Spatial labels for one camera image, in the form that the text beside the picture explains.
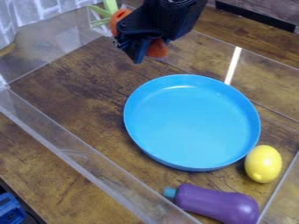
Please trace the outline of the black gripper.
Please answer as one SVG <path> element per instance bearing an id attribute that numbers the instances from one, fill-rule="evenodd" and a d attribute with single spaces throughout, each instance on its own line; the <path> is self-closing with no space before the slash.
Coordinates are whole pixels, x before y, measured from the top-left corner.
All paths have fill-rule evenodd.
<path id="1" fill-rule="evenodd" d="M 117 47 L 135 64 L 158 39 L 174 41 L 195 26 L 209 0 L 145 0 L 117 23 Z"/>

